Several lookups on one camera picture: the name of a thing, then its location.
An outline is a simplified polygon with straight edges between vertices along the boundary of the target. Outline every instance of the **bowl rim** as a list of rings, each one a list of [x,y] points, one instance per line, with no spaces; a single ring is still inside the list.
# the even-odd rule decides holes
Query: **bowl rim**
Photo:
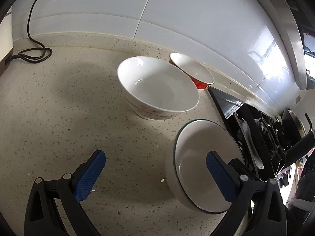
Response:
[[[175,171],[175,176],[176,176],[177,182],[178,182],[178,184],[179,184],[179,186],[180,186],[182,192],[183,192],[184,195],[186,196],[187,200],[188,200],[192,205],[194,205],[199,211],[201,211],[201,212],[203,212],[203,213],[207,213],[207,214],[213,214],[213,215],[222,214],[222,213],[228,211],[229,208],[226,209],[226,210],[224,210],[224,211],[220,211],[220,212],[210,212],[210,211],[207,211],[207,210],[203,209],[202,207],[200,207],[200,206],[198,206],[196,203],[194,203],[192,199],[190,199],[190,197],[189,197],[189,196],[187,195],[187,193],[185,192],[185,190],[184,190],[184,188],[183,188],[183,186],[182,186],[182,184],[181,184],[181,182],[180,182],[180,180],[179,180],[179,176],[178,176],[177,169],[176,169],[176,161],[175,161],[175,151],[176,151],[176,146],[177,146],[178,138],[179,138],[179,136],[181,135],[182,131],[183,131],[189,124],[191,124],[191,123],[193,123],[193,122],[195,122],[195,121],[209,121],[209,122],[213,122],[214,124],[216,124],[216,125],[218,125],[219,127],[223,128],[223,127],[222,127],[221,125],[219,125],[218,123],[216,123],[216,122],[214,122],[214,121],[211,121],[211,120],[207,120],[207,119],[194,119],[194,120],[191,120],[191,121],[187,122],[185,125],[183,125],[183,126],[180,128],[179,132],[177,133],[177,135],[176,135],[176,137],[175,137],[174,146],[173,146],[173,168],[174,168],[174,171]],[[242,157],[242,159],[243,159],[242,162],[244,163],[243,154],[242,154],[242,152],[241,152],[240,149],[239,149],[239,151],[240,151],[241,157]]]
[[[193,77],[194,79],[196,79],[197,81],[202,82],[202,83],[205,83],[205,84],[211,85],[211,84],[214,84],[214,83],[215,83],[215,78],[213,77],[212,73],[209,72],[209,70],[206,69],[207,72],[209,72],[209,74],[211,75],[212,81],[209,83],[209,82],[205,82],[205,81],[199,80],[199,79],[196,78],[195,76],[191,75],[187,70],[184,70],[183,68],[181,68],[180,65],[178,65],[178,64],[171,58],[171,55],[172,55],[172,54],[180,54],[180,55],[182,55],[182,56],[185,56],[185,57],[187,57],[187,58],[190,58],[190,59],[192,59],[193,61],[195,61],[196,63],[198,63],[200,66],[202,66],[204,69],[206,69],[206,67],[204,67],[201,63],[199,63],[199,62],[196,61],[195,59],[193,59],[193,58],[191,58],[191,57],[189,57],[189,56],[187,56],[187,55],[185,55],[185,54],[182,54],[182,53],[172,52],[172,53],[170,54],[170,59],[174,62],[174,64],[176,64],[182,71],[184,71],[185,73],[187,73],[189,76],[191,76],[191,77]]]
[[[120,67],[120,65],[121,65],[123,62],[125,62],[126,60],[129,60],[129,59],[131,59],[131,58],[141,58],[141,57],[153,58],[153,59],[155,59],[155,60],[160,60],[160,61],[162,61],[163,63],[169,64],[170,66],[173,66],[173,67],[175,67],[177,70],[179,70],[179,71],[181,72],[181,74],[185,75],[185,77],[187,77],[187,78],[190,80],[192,86],[194,86],[194,88],[196,89],[196,95],[198,95],[198,101],[197,101],[197,103],[196,103],[192,108],[189,108],[189,109],[186,109],[186,110],[169,110],[169,109],[164,109],[164,108],[157,107],[157,106],[154,106],[154,105],[150,105],[150,104],[148,104],[147,102],[145,102],[145,101],[141,100],[140,98],[136,97],[136,96],[135,96],[134,94],[132,94],[129,90],[127,90],[127,88],[124,86],[124,84],[123,84],[122,81],[120,80],[119,73],[118,73],[119,67]],[[198,89],[197,89],[196,85],[194,84],[194,82],[192,81],[192,79],[190,79],[190,77],[189,77],[187,74],[185,74],[185,73],[184,73],[181,69],[179,69],[178,67],[176,67],[176,66],[174,66],[174,65],[172,65],[171,63],[168,63],[168,62],[166,62],[166,61],[163,61],[163,60],[161,60],[161,59],[158,59],[158,58],[155,58],[155,57],[150,57],[150,56],[134,56],[134,57],[129,57],[129,58],[123,60],[123,61],[119,64],[119,66],[118,66],[118,68],[117,68],[117,75],[118,75],[118,80],[119,80],[120,84],[122,85],[122,87],[123,87],[132,97],[134,97],[134,98],[137,99],[138,101],[140,101],[140,102],[142,102],[142,103],[146,104],[147,106],[152,107],[152,108],[154,108],[154,109],[162,110],[163,112],[181,113],[181,112],[188,112],[188,111],[190,111],[190,110],[193,110],[193,109],[199,104],[200,96],[199,96],[199,93],[198,93]]]

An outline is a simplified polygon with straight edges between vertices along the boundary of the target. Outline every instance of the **black power cord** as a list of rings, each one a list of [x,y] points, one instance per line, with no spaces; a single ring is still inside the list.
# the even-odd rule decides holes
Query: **black power cord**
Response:
[[[21,58],[21,59],[25,60],[26,62],[29,62],[32,64],[37,64],[37,63],[45,61],[47,58],[49,58],[51,56],[51,54],[53,54],[53,50],[51,48],[46,48],[45,45],[43,45],[41,42],[39,42],[37,40],[34,40],[30,35],[30,20],[31,20],[32,11],[33,11],[33,8],[34,8],[34,5],[36,2],[37,2],[37,0],[35,0],[33,2],[33,5],[32,5],[31,10],[30,10],[30,14],[28,16],[27,35],[32,42],[37,43],[41,47],[26,49],[26,50],[20,51],[17,55],[9,56],[6,59],[5,64],[9,63],[11,60],[16,59],[16,58]],[[43,53],[40,56],[29,56],[27,54],[24,54],[25,52],[29,52],[29,51],[43,51]]]

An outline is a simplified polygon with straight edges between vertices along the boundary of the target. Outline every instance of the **blue gripper pad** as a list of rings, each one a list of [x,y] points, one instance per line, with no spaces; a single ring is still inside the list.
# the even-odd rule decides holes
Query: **blue gripper pad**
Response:
[[[234,184],[223,165],[218,161],[212,152],[207,154],[206,164],[224,199],[234,203],[237,198],[237,186]]]
[[[82,200],[85,200],[88,197],[95,182],[97,181],[100,173],[102,172],[105,166],[106,163],[105,153],[101,150],[97,150],[96,152],[98,152],[98,154],[94,157],[94,159],[92,161],[89,159],[85,163],[85,164],[89,163],[89,165],[75,185],[74,197],[78,203]]]

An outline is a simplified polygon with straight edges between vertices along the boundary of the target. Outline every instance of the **stone countertop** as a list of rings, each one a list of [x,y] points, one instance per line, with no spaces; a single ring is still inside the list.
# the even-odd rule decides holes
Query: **stone countertop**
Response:
[[[105,152],[107,163],[81,204],[102,235],[209,235],[223,217],[184,207],[161,182],[165,154],[182,125],[205,118],[223,126],[212,99],[201,92],[195,109],[170,120],[138,117],[116,73],[131,56],[55,47],[40,64],[13,60],[1,76],[0,210],[17,235],[23,235],[34,179],[72,173],[95,149]]]

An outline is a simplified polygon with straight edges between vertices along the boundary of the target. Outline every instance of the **white bowl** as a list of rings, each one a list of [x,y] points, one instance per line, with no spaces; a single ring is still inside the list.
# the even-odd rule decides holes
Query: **white bowl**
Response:
[[[118,67],[118,78],[130,107],[142,118],[165,120],[196,107],[199,94],[177,67],[153,57],[131,57]]]
[[[184,54],[171,53],[170,63],[183,70],[198,90],[204,90],[215,82],[212,74],[202,64]]]
[[[167,183],[175,197],[186,207],[219,214],[229,209],[227,202],[206,165],[206,156],[216,151],[225,163],[238,158],[241,151],[232,136],[215,122],[197,119],[185,124],[178,132],[173,151],[167,153]]]

